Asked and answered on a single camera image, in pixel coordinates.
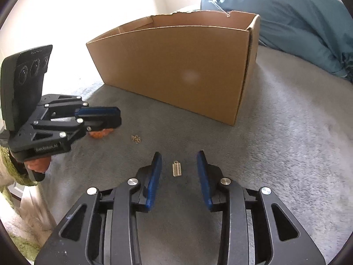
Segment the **left hand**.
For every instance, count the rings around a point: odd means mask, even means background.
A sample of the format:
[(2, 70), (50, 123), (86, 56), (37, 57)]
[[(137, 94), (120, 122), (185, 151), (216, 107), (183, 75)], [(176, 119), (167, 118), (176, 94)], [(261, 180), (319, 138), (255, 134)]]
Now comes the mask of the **left hand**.
[(51, 157), (43, 157), (36, 160), (28, 160), (24, 163), (24, 165), (29, 169), (37, 173), (44, 174), (51, 163)]

